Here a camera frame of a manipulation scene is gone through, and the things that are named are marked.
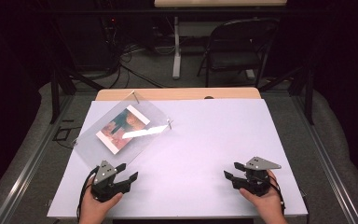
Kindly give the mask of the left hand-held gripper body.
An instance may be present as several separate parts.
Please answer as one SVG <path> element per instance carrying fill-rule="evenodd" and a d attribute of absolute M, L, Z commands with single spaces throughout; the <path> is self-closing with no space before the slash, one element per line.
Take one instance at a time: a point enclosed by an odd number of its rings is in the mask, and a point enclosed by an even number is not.
<path fill-rule="evenodd" d="M 115 183 L 115 168 L 108 161 L 102 161 L 91 184 L 91 194 L 95 200 L 104 203 L 120 192 L 127 193 L 131 190 L 131 186 L 121 185 L 122 181 Z"/>

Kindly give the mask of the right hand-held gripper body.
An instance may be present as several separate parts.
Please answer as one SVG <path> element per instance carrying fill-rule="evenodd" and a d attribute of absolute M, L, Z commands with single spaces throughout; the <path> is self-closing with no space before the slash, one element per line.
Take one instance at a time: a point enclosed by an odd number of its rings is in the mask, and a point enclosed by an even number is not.
<path fill-rule="evenodd" d="M 239 179 L 238 184 L 233 184 L 234 189 L 247 189 L 256 196 L 265 195 L 270 188 L 270 178 L 268 170 L 281 169 L 280 164 L 277 164 L 260 157 L 253 157 L 247 161 L 244 166 L 244 178 Z"/>

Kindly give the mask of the clear acrylic photo frame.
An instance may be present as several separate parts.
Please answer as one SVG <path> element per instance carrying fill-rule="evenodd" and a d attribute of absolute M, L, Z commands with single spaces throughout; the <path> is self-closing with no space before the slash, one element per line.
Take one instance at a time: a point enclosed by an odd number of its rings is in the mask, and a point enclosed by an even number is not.
<path fill-rule="evenodd" d="M 113 154 L 96 136 L 109 121 L 128 105 L 134 106 L 144 114 L 150 123 L 141 131 L 129 133 L 130 142 L 117 154 Z M 75 140 L 75 150 L 89 166 L 108 161 L 112 165 L 130 164 L 161 133 L 169 130 L 172 120 L 152 101 L 146 100 L 138 91 L 132 91 L 125 98 L 116 101 L 94 101 L 84 121 L 80 135 Z"/>

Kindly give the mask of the painting print with white border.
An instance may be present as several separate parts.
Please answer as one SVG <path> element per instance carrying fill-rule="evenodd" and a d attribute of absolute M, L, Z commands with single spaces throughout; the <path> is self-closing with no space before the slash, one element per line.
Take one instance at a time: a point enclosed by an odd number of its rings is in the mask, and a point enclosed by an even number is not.
<path fill-rule="evenodd" d="M 141 131 L 149 123 L 150 119 L 134 106 L 128 105 L 103 126 L 96 136 L 113 154 L 117 154 L 132 139 L 129 133 Z"/>

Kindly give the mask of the person's left hand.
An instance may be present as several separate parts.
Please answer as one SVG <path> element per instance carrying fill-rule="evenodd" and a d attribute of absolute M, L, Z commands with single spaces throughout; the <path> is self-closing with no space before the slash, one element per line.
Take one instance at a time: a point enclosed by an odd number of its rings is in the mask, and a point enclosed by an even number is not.
<path fill-rule="evenodd" d="M 110 209 L 117 205 L 122 199 L 123 194 L 120 192 L 110 200 L 101 203 L 93 198 L 90 187 L 86 187 L 79 213 L 79 224 L 102 224 L 106 214 Z"/>

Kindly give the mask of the person's right hand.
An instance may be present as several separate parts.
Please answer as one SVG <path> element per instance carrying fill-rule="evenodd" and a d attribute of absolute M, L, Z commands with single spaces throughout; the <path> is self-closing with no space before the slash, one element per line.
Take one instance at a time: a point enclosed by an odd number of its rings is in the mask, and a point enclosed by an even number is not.
<path fill-rule="evenodd" d="M 266 224 L 288 224 L 282 211 L 282 199 L 276 176 L 270 170 L 268 176 L 271 187 L 265 195 L 256 196 L 247 189 L 239 189 L 239 192 L 255 207 Z"/>

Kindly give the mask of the white board table cover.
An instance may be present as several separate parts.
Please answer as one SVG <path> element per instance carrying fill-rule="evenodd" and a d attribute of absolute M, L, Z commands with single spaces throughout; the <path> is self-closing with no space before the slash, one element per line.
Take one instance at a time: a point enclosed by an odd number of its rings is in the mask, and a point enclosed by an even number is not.
<path fill-rule="evenodd" d="M 254 156 L 280 164 L 275 175 L 288 216 L 304 216 L 303 203 L 282 143 L 262 99 L 157 101 L 172 128 L 147 144 L 120 178 L 137 174 L 113 218 L 254 217 L 254 207 L 224 176 Z"/>

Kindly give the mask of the black metal stand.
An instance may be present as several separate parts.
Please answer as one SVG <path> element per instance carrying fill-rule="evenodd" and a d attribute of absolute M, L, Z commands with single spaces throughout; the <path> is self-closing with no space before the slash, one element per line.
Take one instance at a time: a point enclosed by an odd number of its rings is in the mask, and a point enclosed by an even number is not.
<path fill-rule="evenodd" d="M 60 106 L 60 91 L 65 94 L 74 95 L 77 92 L 77 88 L 72 81 L 72 78 L 79 80 L 80 82 L 92 87 L 96 91 L 103 89 L 103 86 L 97 84 L 91 79 L 80 75 L 75 70 L 67 67 L 55 66 L 50 75 L 50 89 L 51 89 L 51 105 L 52 116 L 50 123 L 54 123 L 61 114 Z"/>
<path fill-rule="evenodd" d="M 273 87 L 279 85 L 287 78 L 291 77 L 293 80 L 289 85 L 288 92 L 291 96 L 299 96 L 301 92 L 305 93 L 304 99 L 304 115 L 310 125 L 313 125 L 312 117 L 312 100 L 313 100 L 313 82 L 314 69 L 309 66 L 299 66 L 292 71 L 274 78 L 268 84 L 258 88 L 259 91 L 269 91 Z"/>

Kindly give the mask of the black folding chair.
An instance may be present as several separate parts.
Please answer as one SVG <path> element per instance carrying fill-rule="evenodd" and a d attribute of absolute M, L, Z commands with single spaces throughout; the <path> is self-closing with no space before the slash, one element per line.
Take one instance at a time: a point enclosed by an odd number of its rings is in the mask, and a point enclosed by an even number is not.
<path fill-rule="evenodd" d="M 278 28 L 275 18 L 233 20 L 218 25 L 208 38 L 197 76 L 205 70 L 208 87 L 211 72 L 256 70 L 257 87 Z"/>

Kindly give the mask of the light wooden desk top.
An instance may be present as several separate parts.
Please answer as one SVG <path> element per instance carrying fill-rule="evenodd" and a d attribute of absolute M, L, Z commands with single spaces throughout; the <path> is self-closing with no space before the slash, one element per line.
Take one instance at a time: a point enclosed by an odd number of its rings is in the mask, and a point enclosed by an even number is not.
<path fill-rule="evenodd" d="M 287 0 L 154 0 L 155 7 L 280 7 Z"/>

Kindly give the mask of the aluminium rail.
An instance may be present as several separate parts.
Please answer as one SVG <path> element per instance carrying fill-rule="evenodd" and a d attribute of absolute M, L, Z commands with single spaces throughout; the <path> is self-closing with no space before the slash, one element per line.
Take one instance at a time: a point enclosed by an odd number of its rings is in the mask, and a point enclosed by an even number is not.
<path fill-rule="evenodd" d="M 306 117 L 304 112 L 305 106 L 303 105 L 301 98 L 299 96 L 293 96 L 292 101 L 312 139 L 313 144 L 315 145 L 318 160 L 320 161 L 326 178 L 335 194 L 335 197 L 337 198 L 337 202 L 345 218 L 349 224 L 358 224 L 358 211 L 356 210 L 346 187 L 339 177 L 337 169 L 332 163 L 320 135 Z"/>
<path fill-rule="evenodd" d="M 59 101 L 60 114 L 51 123 L 52 97 L 43 96 L 42 103 L 30 130 L 14 159 L 0 180 L 0 224 L 7 224 L 45 156 L 48 142 L 58 130 L 59 120 L 73 101 L 63 96 Z"/>

